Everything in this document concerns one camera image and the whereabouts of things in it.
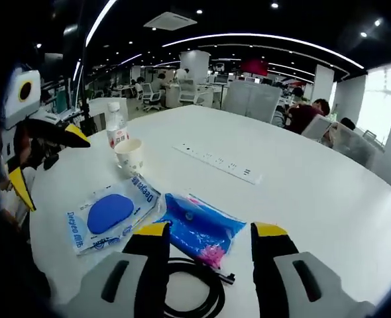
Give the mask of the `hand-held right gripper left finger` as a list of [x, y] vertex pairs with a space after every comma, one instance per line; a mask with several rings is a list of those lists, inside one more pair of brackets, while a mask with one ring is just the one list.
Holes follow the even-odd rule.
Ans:
[[140, 228], [83, 276], [68, 317], [162, 317], [169, 255], [169, 223]]

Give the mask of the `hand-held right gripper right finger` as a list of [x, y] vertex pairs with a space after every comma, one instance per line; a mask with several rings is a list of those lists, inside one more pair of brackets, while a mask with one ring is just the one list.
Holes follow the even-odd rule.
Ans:
[[341, 278], [310, 252], [300, 252], [277, 225], [251, 223], [253, 282], [261, 317], [371, 317], [375, 306], [355, 301]]

